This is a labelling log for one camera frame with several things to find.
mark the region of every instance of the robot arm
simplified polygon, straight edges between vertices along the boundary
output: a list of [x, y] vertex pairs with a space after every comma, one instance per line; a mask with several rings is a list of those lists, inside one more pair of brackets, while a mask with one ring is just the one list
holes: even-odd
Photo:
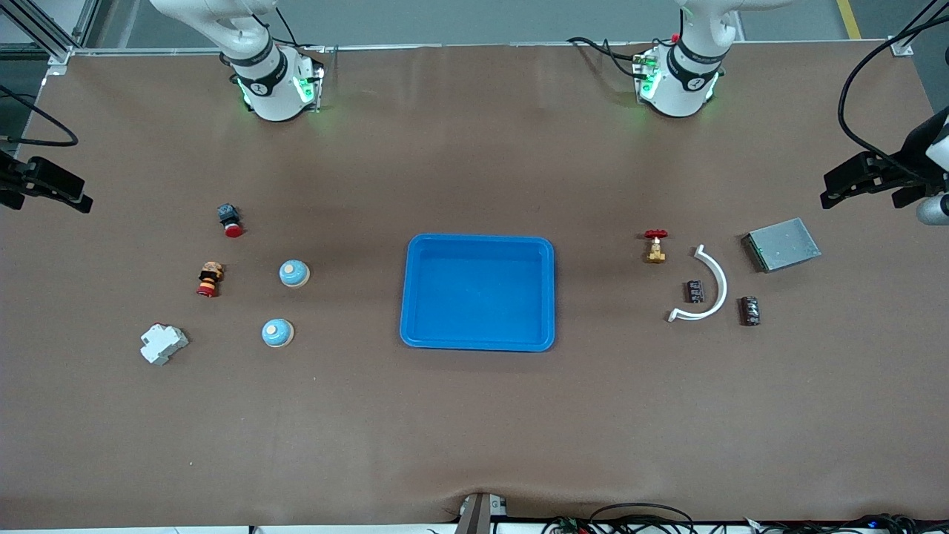
[[[224, 55], [249, 59], [263, 50], [270, 33], [253, 15], [270, 12], [276, 0], [152, 0], [155, 9], [198, 30], [218, 45]], [[230, 21], [233, 28], [221, 24]]]
[[902, 168], [866, 151], [824, 175], [824, 209], [864, 193], [899, 188], [892, 195], [894, 207], [925, 199], [916, 209], [920, 222], [949, 225], [949, 107], [911, 131], [900, 151], [891, 157]]
[[162, 14], [196, 29], [221, 48], [236, 73], [247, 107], [268, 121], [286, 121], [318, 109], [323, 65], [291, 47], [274, 44], [253, 17], [277, 0], [152, 0]]
[[773, 10], [793, 0], [675, 0], [682, 31], [645, 52], [635, 71], [640, 100], [671, 117], [696, 113], [712, 97], [719, 67], [735, 41], [737, 10]]

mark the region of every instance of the white cylinder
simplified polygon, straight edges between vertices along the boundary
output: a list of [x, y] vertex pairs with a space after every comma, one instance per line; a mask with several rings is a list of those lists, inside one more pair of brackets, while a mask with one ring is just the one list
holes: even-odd
[[929, 226], [949, 226], [949, 196], [939, 193], [916, 206], [916, 218]]

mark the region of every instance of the black cable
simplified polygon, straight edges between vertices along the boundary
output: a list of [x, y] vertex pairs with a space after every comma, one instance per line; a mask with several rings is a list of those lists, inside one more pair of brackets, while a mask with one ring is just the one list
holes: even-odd
[[[274, 37], [273, 35], [270, 36], [270, 39], [273, 39], [274, 42], [280, 43], [281, 45], [290, 45], [291, 47], [294, 47], [294, 48], [306, 48], [306, 47], [318, 47], [318, 46], [319, 46], [319, 45], [314, 45], [314, 44], [312, 44], [312, 43], [303, 43], [303, 44], [297, 43], [297, 42], [296, 42], [296, 37], [293, 37], [293, 32], [290, 31], [290, 26], [287, 24], [287, 20], [284, 19], [284, 15], [283, 15], [282, 13], [280, 13], [280, 10], [279, 10], [279, 9], [277, 10], [277, 14], [280, 15], [280, 20], [284, 21], [284, 26], [287, 27], [287, 33], [290, 34], [290, 38], [292, 38], [293, 40], [292, 40], [292, 41], [288, 41], [287, 39], [277, 39], [277, 38]], [[257, 21], [257, 24], [259, 24], [260, 26], [264, 27], [264, 29], [266, 29], [268, 32], [270, 32], [270, 25], [269, 25], [269, 24], [267, 24], [267, 23], [265, 23], [264, 21], [260, 20], [260, 17], [258, 17], [258, 16], [255, 15], [255, 14], [251, 14], [251, 17], [253, 17], [253, 20]]]
[[541, 529], [540, 534], [547, 534], [548, 529], [550, 529], [552, 525], [556, 524], [559, 519], [559, 517], [555, 517], [548, 521], [547, 524], [544, 525], [544, 528]]
[[847, 523], [841, 524], [841, 527], [850, 528], [850, 527], [881, 527], [886, 529], [890, 534], [918, 534], [918, 526], [916, 520], [904, 515], [889, 515], [889, 514], [875, 514], [875, 515], [865, 515], [860, 519], [849, 521]]
[[[926, 19], [926, 22], [932, 22], [933, 19], [935, 19], [936, 17], [940, 16], [940, 15], [942, 14], [942, 12], [946, 10], [946, 8], [949, 8], [949, 2], [946, 2], [945, 4], [942, 4], [942, 7], [939, 8], [938, 10], [936, 10], [936, 12], [933, 13], [931, 17], [929, 17], [928, 19]], [[913, 36], [910, 37], [909, 39], [906, 39], [906, 42], [903, 43], [903, 45], [904, 45], [905, 47], [908, 47], [909, 44], [913, 42], [913, 39], [916, 39], [917, 35], [919, 35], [919, 34], [917, 33], [916, 35], [913, 35]]]
[[284, 28], [286, 28], [287, 33], [290, 34], [290, 41], [293, 42], [295, 47], [299, 47], [300, 45], [296, 42], [296, 37], [293, 35], [293, 30], [290, 29], [290, 25], [287, 24], [287, 19], [285, 19], [284, 14], [280, 12], [280, 8], [274, 7], [273, 10], [276, 11], [277, 16], [280, 17], [280, 22], [284, 23]]
[[653, 523], [653, 522], [651, 522], [651, 521], [643, 521], [642, 519], [636, 519], [635, 516], [634, 516], [634, 517], [621, 518], [621, 519], [618, 520], [618, 521], [623, 521], [623, 523], [626, 523], [626, 524], [630, 524], [630, 523], [647, 523], [647, 524], [644, 524], [643, 526], [637, 528], [636, 530], [633, 530], [634, 533], [635, 533], [635, 532], [640, 532], [641, 530], [645, 530], [646, 528], [649, 528], [649, 527], [651, 526], [651, 527], [653, 527], [653, 528], [658, 528], [659, 530], [661, 530], [661, 531], [664, 532], [665, 534], [672, 534], [672, 532], [671, 532], [668, 528], [666, 528], [666, 525], [665, 525], [665, 524], [662, 524], [662, 523]]
[[[685, 12], [683, 10], [679, 10], [679, 38], [680, 39], [682, 38], [682, 29], [684, 27], [685, 27]], [[654, 38], [652, 40], [652, 43], [653, 45], [663, 45], [665, 47], [671, 47], [675, 44], [672, 41], [672, 39], [659, 39], [659, 38]]]
[[38, 113], [41, 117], [43, 117], [47, 121], [50, 121], [51, 123], [55, 124], [56, 127], [63, 130], [64, 133], [67, 136], [69, 136], [69, 141], [46, 141], [43, 139], [27, 139], [27, 138], [22, 138], [22, 137], [9, 137], [9, 136], [7, 136], [7, 141], [9, 141], [10, 143], [36, 144], [39, 146], [75, 146], [79, 144], [79, 138], [76, 137], [76, 134], [72, 133], [72, 130], [65, 127], [65, 124], [60, 123], [55, 118], [53, 118], [52, 115], [46, 113], [44, 110], [40, 109], [35, 104], [27, 102], [18, 93], [14, 93], [13, 91], [7, 89], [6, 86], [0, 86], [0, 91], [3, 91], [4, 93], [7, 94], [7, 96], [11, 97], [13, 100], [19, 102], [20, 104], [25, 105], [26, 107], [32, 109], [33, 111]]
[[[859, 534], [859, 532], [861, 532], [860, 530], [856, 530], [855, 528], [851, 528], [850, 526], [864, 527], [864, 523], [865, 523], [864, 520], [867, 517], [871, 517], [871, 516], [864, 516], [860, 520], [856, 520], [853, 522], [848, 522], [848, 523], [844, 523], [844, 524], [840, 524], [836, 526], [821, 526], [819, 524], [815, 524], [812, 522], [804, 522], [801, 525], [790, 527], [783, 523], [772, 522], [771, 524], [766, 526], [764, 529], [762, 529], [759, 534], [765, 534], [771, 531], [777, 531], [780, 534]], [[918, 534], [914, 532], [914, 528], [912, 527], [906, 529], [905, 532], [904, 532], [904, 529], [899, 528], [898, 526], [895, 527], [895, 529], [894, 527], [889, 526], [887, 530], [889, 531], [889, 534]]]
[[610, 48], [610, 47], [609, 47], [609, 41], [607, 41], [606, 39], [604, 39], [604, 40], [603, 40], [603, 46], [606, 48], [606, 52], [609, 53], [609, 57], [611, 57], [611, 58], [613, 59], [613, 65], [615, 65], [616, 68], [618, 68], [618, 69], [620, 70], [620, 72], [622, 72], [622, 73], [625, 74], [626, 76], [629, 76], [630, 78], [634, 78], [634, 79], [637, 79], [637, 80], [645, 80], [646, 77], [645, 77], [644, 74], [639, 74], [639, 73], [637, 73], [637, 72], [633, 72], [632, 70], [626, 70], [625, 68], [623, 68], [622, 65], [620, 65], [620, 62], [619, 62], [619, 61], [617, 60], [617, 58], [616, 58], [616, 54], [613, 53], [613, 48]]
[[935, 531], [937, 531], [937, 530], [938, 530], [939, 532], [942, 532], [943, 534], [944, 534], [945, 532], [949, 531], [949, 521], [934, 522], [934, 523], [929, 524], [929, 525], [927, 525], [926, 527], [920, 529], [920, 530], [918, 531], [918, 533], [919, 533], [919, 534], [922, 534], [923, 532], [935, 532]]
[[913, 17], [913, 20], [909, 21], [909, 23], [906, 26], [902, 27], [902, 29], [900, 30], [900, 33], [903, 33], [904, 31], [907, 31], [908, 29], [913, 28], [913, 25], [916, 24], [916, 21], [920, 20], [922, 16], [926, 14], [927, 11], [931, 10], [933, 6], [936, 5], [937, 2], [939, 2], [939, 0], [930, 0], [929, 4], [926, 4], [925, 8], [920, 10], [919, 13], [916, 13], [916, 16]]
[[860, 63], [858, 63], [857, 66], [850, 72], [850, 75], [847, 76], [847, 80], [844, 82], [844, 87], [840, 91], [840, 101], [837, 103], [837, 122], [840, 124], [841, 129], [844, 130], [844, 133], [847, 135], [847, 137], [849, 137], [852, 141], [854, 141], [859, 146], [862, 146], [863, 148], [869, 150], [870, 152], [873, 152], [885, 162], [900, 169], [902, 172], [910, 176], [916, 177], [917, 180], [922, 180], [922, 178], [919, 175], [917, 175], [915, 172], [911, 171], [910, 169], [906, 168], [901, 163], [894, 160], [890, 155], [886, 154], [881, 149], [877, 148], [876, 146], [865, 141], [863, 138], [861, 138], [857, 134], [853, 133], [853, 130], [851, 130], [850, 126], [847, 125], [847, 119], [845, 119], [844, 117], [844, 107], [847, 104], [847, 94], [850, 91], [850, 85], [853, 84], [853, 80], [857, 77], [857, 74], [859, 74], [860, 71], [864, 67], [866, 67], [866, 64], [870, 63], [870, 61], [874, 57], [877, 56], [877, 54], [889, 48], [889, 46], [892, 45], [893, 43], [896, 43], [897, 41], [900, 41], [901, 39], [909, 35], [916, 35], [925, 29], [930, 29], [933, 26], [945, 24], [946, 22], [949, 22], [949, 16], [944, 16], [938, 19], [934, 19], [927, 23], [920, 24], [919, 26], [916, 26], [914, 28], [901, 31], [898, 35], [891, 37], [887, 39], [886, 41], [883, 41], [882, 44], [880, 44], [879, 46], [874, 48], [869, 54], [867, 54], [864, 59], [860, 60]]
[[[601, 54], [610, 55], [610, 54], [609, 54], [609, 51], [606, 50], [606, 48], [603, 48], [603, 47], [601, 47], [600, 45], [597, 45], [596, 43], [594, 43], [593, 41], [590, 41], [590, 40], [587, 39], [586, 37], [571, 37], [571, 38], [567, 39], [567, 42], [568, 42], [568, 43], [573, 43], [574, 45], [577, 44], [577, 43], [583, 43], [583, 44], [589, 46], [590, 48], [593, 48], [594, 50], [600, 52]], [[627, 56], [627, 55], [625, 55], [625, 54], [613, 54], [613, 55], [615, 55], [615, 56], [617, 57], [617, 59], [622, 59], [622, 60], [626, 60], [626, 61], [633, 61], [633, 56]]]
[[689, 525], [693, 527], [693, 530], [695, 530], [696, 522], [692, 519], [691, 516], [689, 516], [689, 514], [683, 512], [682, 510], [678, 508], [673, 508], [667, 505], [654, 505], [652, 503], [618, 503], [616, 505], [603, 506], [602, 508], [598, 508], [595, 512], [590, 514], [588, 521], [592, 522], [593, 518], [602, 514], [603, 512], [606, 512], [608, 510], [615, 510], [617, 508], [657, 508], [660, 510], [668, 510], [670, 512], [679, 514], [680, 516], [684, 517], [686, 521], [689, 522]]
[[607, 533], [606, 530], [603, 527], [599, 526], [598, 524], [587, 523], [587, 525], [590, 526], [590, 529], [587, 531], [587, 532], [590, 532], [590, 534], [596, 534], [597, 531], [599, 531], [600, 534], [616, 534], [617, 532], [620, 532], [620, 530], [617, 529], [615, 526], [613, 527], [612, 533]]

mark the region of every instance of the white curved plastic part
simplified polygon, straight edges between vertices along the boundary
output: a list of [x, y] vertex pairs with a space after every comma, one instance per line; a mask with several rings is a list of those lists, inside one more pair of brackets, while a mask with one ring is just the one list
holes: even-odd
[[669, 314], [670, 323], [676, 319], [685, 319], [687, 321], [704, 319], [717, 312], [718, 309], [721, 308], [721, 305], [725, 303], [725, 296], [728, 295], [728, 280], [725, 279], [725, 272], [721, 270], [721, 265], [718, 265], [717, 261], [705, 254], [705, 245], [699, 245], [698, 248], [696, 248], [695, 256], [699, 261], [708, 265], [708, 268], [712, 270], [712, 274], [715, 275], [715, 281], [718, 283], [718, 297], [715, 299], [715, 304], [709, 308], [708, 311], [702, 312], [701, 314], [691, 314], [676, 308]]

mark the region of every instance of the gray metal box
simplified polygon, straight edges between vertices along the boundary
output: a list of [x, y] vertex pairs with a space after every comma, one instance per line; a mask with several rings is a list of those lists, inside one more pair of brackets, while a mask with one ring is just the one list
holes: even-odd
[[765, 273], [791, 267], [821, 255], [817, 243], [800, 218], [785, 220], [754, 230], [746, 244]]

